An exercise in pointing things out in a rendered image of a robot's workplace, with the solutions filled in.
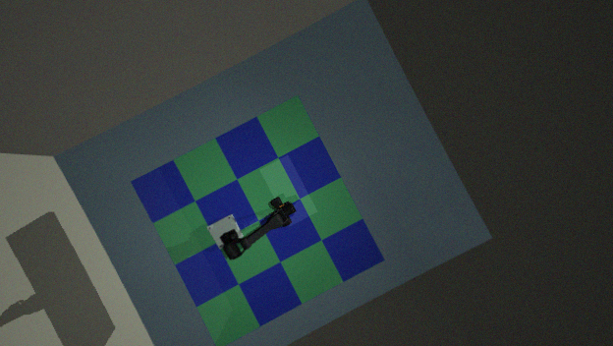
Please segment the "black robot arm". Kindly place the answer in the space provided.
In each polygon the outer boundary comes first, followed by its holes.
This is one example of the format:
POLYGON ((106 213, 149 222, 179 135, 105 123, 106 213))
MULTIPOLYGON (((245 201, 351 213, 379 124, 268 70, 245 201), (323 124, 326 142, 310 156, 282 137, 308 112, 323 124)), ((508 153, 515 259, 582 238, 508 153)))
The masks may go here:
POLYGON ((290 202, 285 202, 282 208, 278 208, 275 210, 269 218, 267 218, 266 223, 260 226, 258 229, 253 231, 251 234, 244 238, 238 238, 238 233, 236 229, 223 233, 220 236, 220 239, 224 243, 223 251, 228 257, 229 260, 235 260, 240 258, 243 255, 243 252, 251 247, 251 245, 256 242, 259 238, 269 232, 271 229, 277 229, 281 227, 287 220, 287 216, 296 212, 294 205, 290 202), (283 220, 284 219, 284 220, 283 220), (241 243, 243 246, 243 251, 240 250, 237 243, 241 243))

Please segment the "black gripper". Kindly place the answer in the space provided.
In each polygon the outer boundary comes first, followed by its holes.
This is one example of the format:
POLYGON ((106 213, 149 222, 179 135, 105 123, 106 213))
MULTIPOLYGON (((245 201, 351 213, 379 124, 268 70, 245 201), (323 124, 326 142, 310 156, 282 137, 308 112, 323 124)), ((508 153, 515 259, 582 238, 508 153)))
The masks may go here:
MULTIPOLYGON (((280 207, 280 205, 282 205, 282 202, 281 202, 281 200, 280 200, 280 198, 279 198, 279 197, 278 197, 278 198, 276 198, 276 199, 274 199, 274 200, 272 200, 272 201, 271 201, 271 204, 272 204, 272 206, 274 206, 274 208, 276 208, 276 209, 278 209, 278 208, 279 208, 279 209, 280 209, 280 208, 282 208, 282 207, 280 207)), ((291 223, 292 223, 292 220, 291 220, 290 216, 287 216, 287 218, 288 218, 288 220, 287 220, 287 221, 286 221, 286 222, 283 224, 283 227, 285 227, 285 226, 287 226, 287 225, 289 225, 289 224, 291 224, 291 223)))

